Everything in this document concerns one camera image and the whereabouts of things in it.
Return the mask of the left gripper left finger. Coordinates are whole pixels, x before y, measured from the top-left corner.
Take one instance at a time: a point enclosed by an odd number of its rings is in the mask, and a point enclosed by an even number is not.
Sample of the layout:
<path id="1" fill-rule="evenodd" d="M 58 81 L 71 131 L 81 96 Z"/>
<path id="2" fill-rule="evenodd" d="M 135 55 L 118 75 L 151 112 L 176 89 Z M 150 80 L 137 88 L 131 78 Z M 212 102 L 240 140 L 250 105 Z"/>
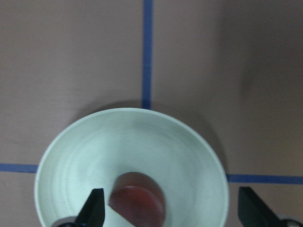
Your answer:
<path id="1" fill-rule="evenodd" d="M 104 190 L 93 189 L 75 219 L 78 227 L 102 227 L 105 221 Z"/>

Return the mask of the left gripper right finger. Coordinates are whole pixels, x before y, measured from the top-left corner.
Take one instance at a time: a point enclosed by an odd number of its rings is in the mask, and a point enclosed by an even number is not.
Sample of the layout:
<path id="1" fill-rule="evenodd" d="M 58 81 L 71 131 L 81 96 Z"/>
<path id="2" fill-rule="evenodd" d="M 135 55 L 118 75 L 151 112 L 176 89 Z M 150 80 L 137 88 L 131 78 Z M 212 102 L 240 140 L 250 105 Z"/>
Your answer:
<path id="1" fill-rule="evenodd" d="M 244 227 L 278 226 L 278 217 L 250 187 L 238 192 L 238 218 Z"/>

